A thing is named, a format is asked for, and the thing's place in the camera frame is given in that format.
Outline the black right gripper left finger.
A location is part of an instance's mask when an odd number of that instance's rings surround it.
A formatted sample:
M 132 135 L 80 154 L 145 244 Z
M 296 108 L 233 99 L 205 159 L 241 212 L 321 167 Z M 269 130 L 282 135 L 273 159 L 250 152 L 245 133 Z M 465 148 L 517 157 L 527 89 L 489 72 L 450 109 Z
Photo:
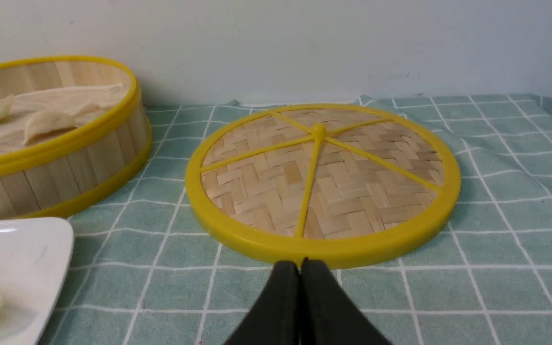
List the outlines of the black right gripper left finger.
M 298 345 L 300 274 L 290 261 L 274 264 L 259 297 L 226 345 Z

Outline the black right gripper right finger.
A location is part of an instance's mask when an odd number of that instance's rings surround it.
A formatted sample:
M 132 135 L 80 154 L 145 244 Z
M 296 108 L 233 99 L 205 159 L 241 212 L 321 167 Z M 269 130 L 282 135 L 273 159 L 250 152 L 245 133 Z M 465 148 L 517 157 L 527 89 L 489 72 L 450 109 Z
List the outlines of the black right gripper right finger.
M 391 344 L 344 293 L 325 262 L 302 262 L 300 288 L 302 345 Z

